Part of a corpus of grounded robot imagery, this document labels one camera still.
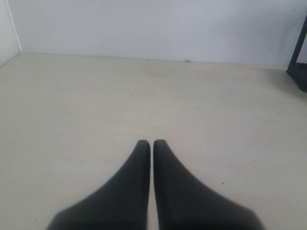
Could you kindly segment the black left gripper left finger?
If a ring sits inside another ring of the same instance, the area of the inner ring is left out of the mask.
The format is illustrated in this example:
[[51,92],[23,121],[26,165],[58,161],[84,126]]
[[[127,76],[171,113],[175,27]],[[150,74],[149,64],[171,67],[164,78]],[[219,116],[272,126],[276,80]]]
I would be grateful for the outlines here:
[[122,167],[93,194],[59,212],[49,230],[145,230],[151,150],[139,140]]

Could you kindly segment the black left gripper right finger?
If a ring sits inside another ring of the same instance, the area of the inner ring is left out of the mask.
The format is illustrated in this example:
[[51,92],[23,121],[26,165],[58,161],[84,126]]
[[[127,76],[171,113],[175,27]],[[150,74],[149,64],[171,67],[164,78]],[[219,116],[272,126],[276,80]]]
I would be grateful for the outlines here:
[[200,182],[165,140],[153,144],[153,180],[161,230],[261,230],[256,214]]

